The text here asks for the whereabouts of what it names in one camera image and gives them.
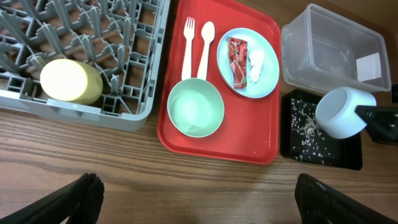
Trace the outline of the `light blue plate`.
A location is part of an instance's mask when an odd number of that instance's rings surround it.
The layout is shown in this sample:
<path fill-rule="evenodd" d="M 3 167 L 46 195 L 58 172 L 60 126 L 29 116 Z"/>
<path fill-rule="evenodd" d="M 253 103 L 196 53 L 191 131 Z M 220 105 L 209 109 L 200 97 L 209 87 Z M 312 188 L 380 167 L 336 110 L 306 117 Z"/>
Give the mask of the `light blue plate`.
<path fill-rule="evenodd" d="M 237 37 L 248 42 L 248 53 L 261 49 L 264 52 L 262 72 L 257 83 L 250 82 L 250 68 L 248 68 L 248 85 L 242 89 L 233 87 L 233 72 L 228 65 L 227 38 Z M 247 28 L 235 28 L 227 31 L 218 43 L 217 64 L 222 79 L 226 85 L 236 93 L 248 98 L 262 98 L 270 95 L 279 82 L 279 61 L 271 44 L 259 33 Z"/>

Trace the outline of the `green bowl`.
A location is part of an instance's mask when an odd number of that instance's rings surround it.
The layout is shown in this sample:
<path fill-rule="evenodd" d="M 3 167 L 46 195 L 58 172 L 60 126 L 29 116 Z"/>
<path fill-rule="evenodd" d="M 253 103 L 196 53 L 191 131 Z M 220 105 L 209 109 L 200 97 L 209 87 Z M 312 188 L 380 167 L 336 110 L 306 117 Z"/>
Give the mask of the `green bowl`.
<path fill-rule="evenodd" d="M 188 78 L 169 93 L 167 112 L 182 134 L 204 138 L 218 130 L 224 119 L 224 101 L 217 88 L 206 80 Z"/>

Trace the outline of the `red snack wrapper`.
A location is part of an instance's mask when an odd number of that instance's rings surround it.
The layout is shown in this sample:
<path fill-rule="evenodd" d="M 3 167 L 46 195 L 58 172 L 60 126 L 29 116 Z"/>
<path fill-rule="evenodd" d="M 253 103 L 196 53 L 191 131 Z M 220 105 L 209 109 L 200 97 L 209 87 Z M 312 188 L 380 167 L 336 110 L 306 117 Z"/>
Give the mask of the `red snack wrapper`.
<path fill-rule="evenodd" d="M 242 89 L 247 86 L 248 43 L 245 40 L 228 37 L 229 66 L 233 72 L 233 87 Z"/>

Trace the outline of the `light blue bowl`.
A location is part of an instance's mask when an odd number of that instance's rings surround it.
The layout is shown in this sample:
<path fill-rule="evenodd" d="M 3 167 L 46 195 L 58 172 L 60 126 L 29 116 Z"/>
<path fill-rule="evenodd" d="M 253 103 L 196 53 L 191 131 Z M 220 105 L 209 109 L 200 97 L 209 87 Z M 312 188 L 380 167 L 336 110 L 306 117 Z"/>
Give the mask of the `light blue bowl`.
<path fill-rule="evenodd" d="M 357 106 L 376 106 L 375 97 L 351 87 L 339 87 L 327 93 L 315 110 L 317 124 L 331 137 L 346 139 L 366 126 L 356 113 Z"/>

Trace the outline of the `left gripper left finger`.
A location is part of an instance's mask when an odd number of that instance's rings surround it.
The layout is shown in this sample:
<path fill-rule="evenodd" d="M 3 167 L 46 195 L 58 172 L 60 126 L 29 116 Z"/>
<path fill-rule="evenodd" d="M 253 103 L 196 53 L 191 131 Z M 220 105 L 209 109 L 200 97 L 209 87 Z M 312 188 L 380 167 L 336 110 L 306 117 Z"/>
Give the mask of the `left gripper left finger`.
<path fill-rule="evenodd" d="M 94 173 L 1 219 L 2 224 L 89 223 L 98 221 L 104 200 L 104 183 Z"/>

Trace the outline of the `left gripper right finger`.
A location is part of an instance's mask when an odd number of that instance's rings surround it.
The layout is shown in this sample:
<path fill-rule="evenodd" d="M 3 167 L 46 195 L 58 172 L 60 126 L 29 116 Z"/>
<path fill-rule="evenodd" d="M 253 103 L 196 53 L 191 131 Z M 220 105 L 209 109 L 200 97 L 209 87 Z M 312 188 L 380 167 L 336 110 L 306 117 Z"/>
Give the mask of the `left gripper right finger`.
<path fill-rule="evenodd" d="M 397 224 L 308 174 L 298 176 L 294 195 L 302 223 Z"/>

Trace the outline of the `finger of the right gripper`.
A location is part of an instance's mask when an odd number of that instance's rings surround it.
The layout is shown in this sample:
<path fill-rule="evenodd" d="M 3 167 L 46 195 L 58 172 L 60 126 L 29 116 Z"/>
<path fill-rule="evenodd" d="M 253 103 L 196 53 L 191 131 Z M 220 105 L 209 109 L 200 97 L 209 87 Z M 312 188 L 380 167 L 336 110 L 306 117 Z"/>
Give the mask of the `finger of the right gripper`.
<path fill-rule="evenodd" d="M 397 145 L 396 106 L 357 106 L 355 113 L 367 124 L 371 139 L 379 144 Z"/>

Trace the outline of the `yellow cup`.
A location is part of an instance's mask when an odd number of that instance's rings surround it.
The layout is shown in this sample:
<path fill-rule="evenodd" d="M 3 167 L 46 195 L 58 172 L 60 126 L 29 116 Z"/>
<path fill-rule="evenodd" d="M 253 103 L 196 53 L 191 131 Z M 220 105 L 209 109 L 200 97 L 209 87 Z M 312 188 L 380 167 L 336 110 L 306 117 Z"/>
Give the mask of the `yellow cup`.
<path fill-rule="evenodd" d="M 83 105 L 94 103 L 103 91 L 103 80 L 97 69 L 64 58 L 44 66 L 40 73 L 40 84 L 53 99 Z"/>

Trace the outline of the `cream plastic spoon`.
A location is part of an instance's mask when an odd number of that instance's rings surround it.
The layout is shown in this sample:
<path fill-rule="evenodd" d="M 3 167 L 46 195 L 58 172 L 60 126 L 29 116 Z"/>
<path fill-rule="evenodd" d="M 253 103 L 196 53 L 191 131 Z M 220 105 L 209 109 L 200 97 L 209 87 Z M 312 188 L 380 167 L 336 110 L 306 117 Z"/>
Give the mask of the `cream plastic spoon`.
<path fill-rule="evenodd" d="M 201 30 L 201 36 L 204 41 L 203 52 L 201 55 L 201 60 L 198 68 L 197 78 L 206 80 L 207 70 L 208 70 L 208 57 L 210 51 L 210 44 L 215 38 L 215 26 L 214 23 L 208 21 L 204 24 Z"/>

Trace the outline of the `cream plastic fork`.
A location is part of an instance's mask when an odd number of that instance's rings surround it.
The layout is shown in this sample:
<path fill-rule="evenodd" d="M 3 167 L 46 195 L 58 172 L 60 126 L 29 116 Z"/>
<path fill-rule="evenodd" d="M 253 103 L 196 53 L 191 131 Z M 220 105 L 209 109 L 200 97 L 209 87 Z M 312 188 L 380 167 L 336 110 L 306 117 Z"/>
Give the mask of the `cream plastic fork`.
<path fill-rule="evenodd" d="M 185 55 L 182 65 L 182 80 L 189 79 L 192 76 L 192 42 L 195 36 L 195 19 L 187 17 L 183 35 L 186 39 Z"/>

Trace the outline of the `white napkin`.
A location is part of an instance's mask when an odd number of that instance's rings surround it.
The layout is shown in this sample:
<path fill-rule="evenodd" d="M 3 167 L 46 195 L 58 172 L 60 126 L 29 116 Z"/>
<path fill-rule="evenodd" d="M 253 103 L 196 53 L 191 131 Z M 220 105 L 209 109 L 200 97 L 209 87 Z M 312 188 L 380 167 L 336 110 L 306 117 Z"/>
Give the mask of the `white napkin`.
<path fill-rule="evenodd" d="M 250 68 L 250 82 L 257 83 L 262 72 L 264 63 L 264 52 L 261 49 L 250 51 L 249 53 L 249 68 Z"/>

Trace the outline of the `food scraps and rice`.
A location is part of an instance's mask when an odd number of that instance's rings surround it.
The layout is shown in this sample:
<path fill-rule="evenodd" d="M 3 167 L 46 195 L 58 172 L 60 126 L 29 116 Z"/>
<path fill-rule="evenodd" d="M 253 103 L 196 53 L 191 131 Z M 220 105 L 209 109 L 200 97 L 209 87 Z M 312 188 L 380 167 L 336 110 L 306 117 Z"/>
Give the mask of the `food scraps and rice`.
<path fill-rule="evenodd" d="M 291 99 L 290 149 L 293 158 L 300 162 L 326 164 L 325 135 L 315 119 L 317 104 Z"/>

